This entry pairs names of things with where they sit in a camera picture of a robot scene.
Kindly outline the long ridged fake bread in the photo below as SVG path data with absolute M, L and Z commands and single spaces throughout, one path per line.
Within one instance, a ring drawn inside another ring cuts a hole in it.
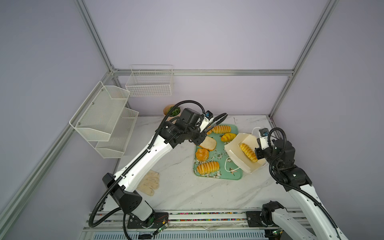
M 243 153 L 247 156 L 247 158 L 251 161 L 256 163 L 258 161 L 257 155 L 255 154 L 255 151 L 249 147 L 247 144 L 242 143 L 240 145 L 241 150 Z

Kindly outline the fake toast slice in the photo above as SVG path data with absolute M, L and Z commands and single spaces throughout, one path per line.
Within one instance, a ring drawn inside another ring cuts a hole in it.
M 213 151 L 217 146 L 217 141 L 209 136 L 199 145 L 200 148 L 206 149 L 208 151 Z

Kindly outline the yellow fake bread roll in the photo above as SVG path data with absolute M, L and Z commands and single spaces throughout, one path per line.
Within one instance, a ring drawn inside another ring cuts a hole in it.
M 208 151 L 207 149 L 199 148 L 199 149 L 197 149 L 195 156 L 196 156 L 197 161 L 199 161 L 201 163 L 206 162 L 210 156 L 210 151 Z

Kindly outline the yellow ridged fake croissant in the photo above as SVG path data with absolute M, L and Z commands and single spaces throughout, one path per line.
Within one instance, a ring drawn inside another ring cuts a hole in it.
M 226 133 L 230 133 L 231 130 L 232 128 L 229 125 L 218 125 L 212 129 L 212 132 L 215 134 L 226 134 Z

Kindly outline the white paper bag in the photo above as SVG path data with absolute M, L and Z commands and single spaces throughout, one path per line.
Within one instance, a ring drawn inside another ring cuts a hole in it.
M 250 134 L 239 133 L 230 143 L 225 145 L 225 150 L 230 159 L 247 174 L 252 174 L 253 172 L 265 166 L 267 163 L 264 158 L 259 159 L 256 162 L 252 162 L 251 159 L 241 149 L 241 144 L 247 145 L 252 150 L 255 150 L 260 146 L 257 142 L 257 139 L 261 137 L 260 133 L 256 133 L 258 130 L 261 130 L 261 127 L 253 128 Z

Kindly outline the ridged yellow fake loaf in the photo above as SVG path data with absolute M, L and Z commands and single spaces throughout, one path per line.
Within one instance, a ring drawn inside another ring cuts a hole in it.
M 200 175 L 209 175 L 211 173 L 215 173 L 220 169 L 220 164 L 219 162 L 212 161 L 212 162 L 206 162 L 202 163 L 197 166 L 197 172 Z

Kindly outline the small yellow ridged bun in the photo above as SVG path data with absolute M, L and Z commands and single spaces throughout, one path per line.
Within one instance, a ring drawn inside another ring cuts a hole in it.
M 224 143 L 229 143 L 232 140 L 236 138 L 237 134 L 233 133 L 225 133 L 224 135 L 221 136 L 221 141 Z

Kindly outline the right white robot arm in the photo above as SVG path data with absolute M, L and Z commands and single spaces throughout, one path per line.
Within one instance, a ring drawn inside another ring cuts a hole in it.
M 296 201 L 313 231 L 303 227 L 277 201 L 263 205 L 259 223 L 264 227 L 277 226 L 293 240 L 347 239 L 324 207 L 306 172 L 295 165 L 296 150 L 284 130 L 263 128 L 259 132 L 259 146 L 254 150 L 256 156 L 268 162 L 271 177 Z

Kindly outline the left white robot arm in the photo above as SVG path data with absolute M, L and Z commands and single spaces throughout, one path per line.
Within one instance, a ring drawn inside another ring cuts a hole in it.
M 172 111 L 183 104 L 197 105 L 202 112 L 198 113 L 186 108 L 179 117 L 168 120 Z M 156 162 L 177 145 L 182 144 L 184 141 L 200 145 L 207 136 L 205 129 L 213 119 L 213 114 L 210 111 L 205 111 L 200 103 L 193 100 L 181 101 L 175 104 L 171 110 L 161 121 L 151 141 L 129 164 L 115 174 L 107 173 L 103 177 L 107 190 L 91 212 L 88 221 L 90 228 L 100 225 L 118 211 L 123 211 L 124 218 L 127 215 L 137 217 L 146 228 L 154 223 L 155 211 L 137 192 L 139 183 Z M 96 221 L 96 214 L 107 196 L 112 196 L 118 207 Z

